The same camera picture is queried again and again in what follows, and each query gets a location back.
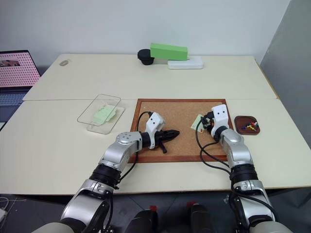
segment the green sponge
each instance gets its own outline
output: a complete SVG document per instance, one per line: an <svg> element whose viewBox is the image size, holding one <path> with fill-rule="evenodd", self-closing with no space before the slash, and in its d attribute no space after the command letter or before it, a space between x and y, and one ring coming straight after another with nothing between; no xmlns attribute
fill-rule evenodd
<svg viewBox="0 0 311 233"><path fill-rule="evenodd" d="M187 55L188 55L187 47L162 45L156 43L150 44L151 57L185 61L187 60Z"/></svg>
<svg viewBox="0 0 311 233"><path fill-rule="evenodd" d="M105 105L94 114L93 122L102 125L105 121L110 121L116 114L116 110L117 109L113 105Z"/></svg>

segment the laptop keyboard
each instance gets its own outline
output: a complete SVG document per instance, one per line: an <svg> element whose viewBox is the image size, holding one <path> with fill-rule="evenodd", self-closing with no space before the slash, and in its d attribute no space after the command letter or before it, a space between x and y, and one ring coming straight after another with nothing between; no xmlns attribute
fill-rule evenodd
<svg viewBox="0 0 311 233"><path fill-rule="evenodd" d="M23 103L26 93L22 94L2 94L0 95L0 106L18 106Z"/></svg>

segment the laptop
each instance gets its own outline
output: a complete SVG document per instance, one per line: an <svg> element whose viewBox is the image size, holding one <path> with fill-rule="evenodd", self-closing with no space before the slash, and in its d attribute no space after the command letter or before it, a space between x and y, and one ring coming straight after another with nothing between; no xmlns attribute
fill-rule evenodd
<svg viewBox="0 0 311 233"><path fill-rule="evenodd" d="M0 122L7 122L40 78L28 50L0 51Z"/></svg>

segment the gray wall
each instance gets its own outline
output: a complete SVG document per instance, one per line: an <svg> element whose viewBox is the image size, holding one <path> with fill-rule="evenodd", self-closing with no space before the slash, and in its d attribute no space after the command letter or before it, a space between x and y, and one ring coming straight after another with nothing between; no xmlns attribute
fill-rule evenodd
<svg viewBox="0 0 311 233"><path fill-rule="evenodd" d="M310 0L290 2L260 66L311 147Z"/></svg>

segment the laptop screen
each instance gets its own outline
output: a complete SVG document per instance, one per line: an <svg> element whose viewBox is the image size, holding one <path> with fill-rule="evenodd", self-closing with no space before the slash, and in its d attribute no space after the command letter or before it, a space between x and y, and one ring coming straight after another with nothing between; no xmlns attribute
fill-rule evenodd
<svg viewBox="0 0 311 233"><path fill-rule="evenodd" d="M33 86L39 78L27 50L0 52L0 88Z"/></svg>

